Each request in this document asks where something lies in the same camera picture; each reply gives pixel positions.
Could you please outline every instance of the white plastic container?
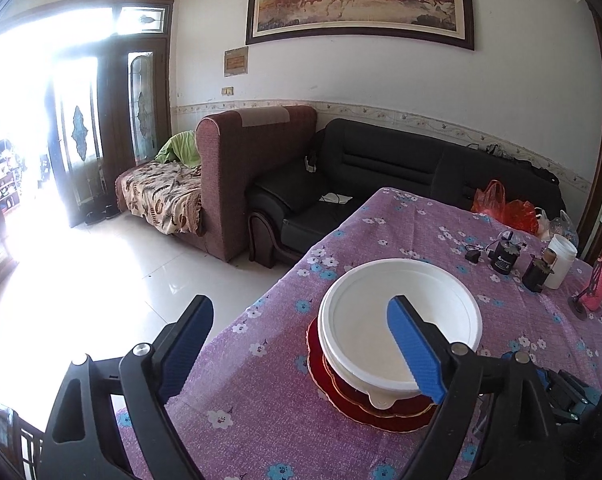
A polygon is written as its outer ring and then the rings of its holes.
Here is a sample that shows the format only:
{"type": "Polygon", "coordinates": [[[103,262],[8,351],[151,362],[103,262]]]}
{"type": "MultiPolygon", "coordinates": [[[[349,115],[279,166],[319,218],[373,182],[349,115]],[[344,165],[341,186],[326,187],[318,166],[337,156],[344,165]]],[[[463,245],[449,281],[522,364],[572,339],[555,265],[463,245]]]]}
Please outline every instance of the white plastic container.
{"type": "Polygon", "coordinates": [[[556,289],[561,286],[572,263],[577,257],[577,248],[566,237],[554,235],[548,247],[556,253],[556,261],[552,265],[553,274],[545,280],[547,288],[556,289]]]}
{"type": "Polygon", "coordinates": [[[400,294],[448,341],[476,350],[481,339],[476,300],[439,267],[395,258],[364,264],[340,277],[319,308],[321,347],[335,372],[380,410],[420,394],[387,326],[387,303],[400,294]]]}

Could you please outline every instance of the green cloth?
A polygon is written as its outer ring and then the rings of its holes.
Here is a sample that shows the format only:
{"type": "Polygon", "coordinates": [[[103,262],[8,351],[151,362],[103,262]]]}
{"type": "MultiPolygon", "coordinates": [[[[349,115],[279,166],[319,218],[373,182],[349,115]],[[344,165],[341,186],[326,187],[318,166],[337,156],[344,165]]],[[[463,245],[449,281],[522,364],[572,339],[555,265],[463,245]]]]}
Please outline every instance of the green cloth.
{"type": "Polygon", "coordinates": [[[155,160],[161,163],[180,160],[188,168],[200,165],[201,155],[194,141],[194,132],[190,130],[170,137],[156,154],[155,160]]]}

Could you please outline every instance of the wallpaper border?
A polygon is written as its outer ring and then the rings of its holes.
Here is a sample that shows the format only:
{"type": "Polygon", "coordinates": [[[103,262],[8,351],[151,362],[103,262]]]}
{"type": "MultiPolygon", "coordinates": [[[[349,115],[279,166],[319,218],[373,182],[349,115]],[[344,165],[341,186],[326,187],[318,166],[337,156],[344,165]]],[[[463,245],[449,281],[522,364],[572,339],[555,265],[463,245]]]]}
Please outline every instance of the wallpaper border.
{"type": "Polygon", "coordinates": [[[575,171],[564,168],[555,163],[546,156],[526,150],[522,146],[514,144],[499,137],[466,128],[459,124],[449,123],[438,119],[425,117],[401,110],[389,110],[386,108],[376,108],[366,105],[353,105],[345,103],[332,103],[325,101],[306,101],[296,99],[256,99],[256,100],[236,100],[236,101],[215,101],[208,103],[192,104],[172,107],[173,114],[209,114],[218,113],[226,110],[235,110],[237,108],[250,108],[261,106],[291,106],[308,105],[316,109],[319,118],[319,126],[323,126],[329,120],[343,117],[363,120],[367,123],[379,124],[381,126],[392,126],[398,130],[413,132],[416,134],[429,135],[445,140],[452,140],[457,144],[476,143],[481,147],[488,144],[499,144],[501,148],[516,158],[529,160],[533,165],[539,168],[547,168],[552,171],[559,180],[565,184],[575,187],[583,193],[590,192],[592,183],[581,177],[575,171]]]}

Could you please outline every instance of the floral tablecloth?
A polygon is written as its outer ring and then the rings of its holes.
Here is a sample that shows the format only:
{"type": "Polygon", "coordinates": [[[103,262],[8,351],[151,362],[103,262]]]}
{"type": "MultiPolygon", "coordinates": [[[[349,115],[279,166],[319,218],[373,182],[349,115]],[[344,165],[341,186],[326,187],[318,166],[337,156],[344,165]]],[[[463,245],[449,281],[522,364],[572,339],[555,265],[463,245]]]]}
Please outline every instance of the floral tablecloth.
{"type": "MultiPolygon", "coordinates": [[[[381,258],[414,258],[448,270],[475,295],[483,334],[478,352],[524,349],[542,367],[568,370],[602,389],[602,309],[578,320],[567,304],[591,268],[576,261],[558,290],[533,294],[520,283],[529,254],[543,244],[520,233],[526,251],[510,276],[465,260],[507,229],[473,214],[396,189],[381,189],[315,245],[260,300],[201,351],[167,412],[207,480],[391,480],[426,428],[386,433],[341,415],[307,369],[305,331],[321,298],[348,270],[381,258]]],[[[118,413],[134,473],[150,478],[126,412],[118,413]]],[[[476,452],[468,434],[451,478],[476,452]]]]}

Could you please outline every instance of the white plastic cup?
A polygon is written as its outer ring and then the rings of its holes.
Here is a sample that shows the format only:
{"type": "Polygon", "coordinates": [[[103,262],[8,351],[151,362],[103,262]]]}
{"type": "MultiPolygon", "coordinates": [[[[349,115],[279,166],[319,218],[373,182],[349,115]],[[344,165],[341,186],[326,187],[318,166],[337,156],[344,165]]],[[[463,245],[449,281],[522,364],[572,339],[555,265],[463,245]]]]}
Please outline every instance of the white plastic cup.
{"type": "Polygon", "coordinates": [[[565,236],[554,235],[548,248],[556,253],[556,261],[552,266],[553,274],[545,280],[547,288],[559,288],[577,257],[577,248],[565,236]]]}

